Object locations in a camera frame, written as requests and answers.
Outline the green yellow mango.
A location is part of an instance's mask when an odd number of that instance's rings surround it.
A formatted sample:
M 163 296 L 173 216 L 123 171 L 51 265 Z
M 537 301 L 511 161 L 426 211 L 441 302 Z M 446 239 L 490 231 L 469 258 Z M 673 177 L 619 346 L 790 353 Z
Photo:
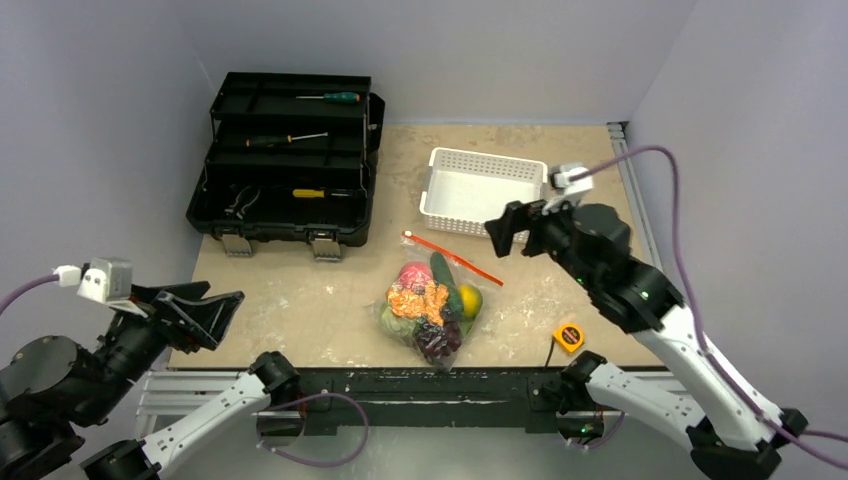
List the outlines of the green yellow mango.
M 458 291 L 464 316 L 469 319 L 476 319 L 484 304 L 482 292 L 476 286 L 470 284 L 459 285 Z

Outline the green cucumber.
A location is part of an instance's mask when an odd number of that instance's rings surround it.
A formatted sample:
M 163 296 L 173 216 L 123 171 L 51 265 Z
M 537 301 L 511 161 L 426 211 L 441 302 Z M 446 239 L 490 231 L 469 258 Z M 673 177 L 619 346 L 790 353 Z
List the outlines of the green cucumber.
M 435 310 L 429 315 L 429 321 L 442 325 L 448 320 L 460 318 L 464 314 L 464 306 L 445 256 L 440 252 L 432 253 L 430 268 L 438 297 Z

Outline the clear orange zip bag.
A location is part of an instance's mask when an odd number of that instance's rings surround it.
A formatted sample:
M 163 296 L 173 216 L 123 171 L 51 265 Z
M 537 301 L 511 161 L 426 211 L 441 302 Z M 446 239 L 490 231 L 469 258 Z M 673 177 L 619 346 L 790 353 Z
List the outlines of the clear orange zip bag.
M 504 282 L 470 260 L 409 230 L 401 233 L 403 264 L 369 305 L 383 334 L 431 369 L 453 369 L 487 300 Z

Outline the pink peach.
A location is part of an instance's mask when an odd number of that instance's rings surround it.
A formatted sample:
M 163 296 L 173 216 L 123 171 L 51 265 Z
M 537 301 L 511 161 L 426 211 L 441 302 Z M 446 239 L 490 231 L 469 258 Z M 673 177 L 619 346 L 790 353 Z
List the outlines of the pink peach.
M 425 262 L 413 261 L 406 263 L 400 270 L 397 282 L 405 289 L 424 288 L 433 281 L 430 266 Z

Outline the red grape bunch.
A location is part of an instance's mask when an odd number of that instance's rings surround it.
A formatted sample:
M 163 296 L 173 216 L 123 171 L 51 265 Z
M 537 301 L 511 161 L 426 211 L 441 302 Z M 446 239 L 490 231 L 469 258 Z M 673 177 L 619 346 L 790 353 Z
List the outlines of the red grape bunch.
M 445 322 L 443 325 L 425 321 L 416 328 L 413 340 L 427 363 L 438 369 L 448 370 L 463 343 L 463 334 L 460 324 L 456 321 Z

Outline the green cabbage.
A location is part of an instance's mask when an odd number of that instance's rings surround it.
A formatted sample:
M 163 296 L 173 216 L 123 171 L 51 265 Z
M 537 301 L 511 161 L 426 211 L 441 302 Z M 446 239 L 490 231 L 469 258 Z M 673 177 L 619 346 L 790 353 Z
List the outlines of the green cabbage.
M 381 306 L 378 323 L 387 335 L 405 343 L 413 340 L 417 327 L 414 319 L 398 317 L 387 303 Z

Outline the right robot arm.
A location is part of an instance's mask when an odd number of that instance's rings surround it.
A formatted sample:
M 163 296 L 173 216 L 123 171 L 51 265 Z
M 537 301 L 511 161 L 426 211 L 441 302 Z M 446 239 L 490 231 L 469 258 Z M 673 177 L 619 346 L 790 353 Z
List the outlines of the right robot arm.
M 566 205 L 547 212 L 541 202 L 514 201 L 485 228 L 501 257 L 510 253 L 515 234 L 526 233 L 526 256 L 548 255 L 684 389 L 674 394 L 584 351 L 561 371 L 562 412 L 595 403 L 628 414 L 683 447 L 711 479 L 767 479 L 776 471 L 781 447 L 804 431 L 807 419 L 758 394 L 697 334 L 682 294 L 633 256 L 630 227 L 614 208 Z

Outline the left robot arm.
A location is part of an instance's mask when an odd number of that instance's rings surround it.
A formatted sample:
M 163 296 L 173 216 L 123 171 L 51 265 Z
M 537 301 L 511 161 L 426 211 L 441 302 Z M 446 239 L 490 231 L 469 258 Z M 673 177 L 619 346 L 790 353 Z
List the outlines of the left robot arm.
M 2 478 L 41 479 L 68 464 L 85 442 L 74 429 L 106 423 L 166 348 L 216 349 L 245 296 L 208 296 L 209 288 L 206 281 L 133 286 L 129 299 L 140 310 L 117 310 L 93 352 L 54 335 L 21 348 L 1 371 Z M 105 448 L 82 463 L 83 474 L 163 479 L 235 421 L 292 405 L 299 380 L 285 356 L 265 352 L 191 414 L 141 440 Z

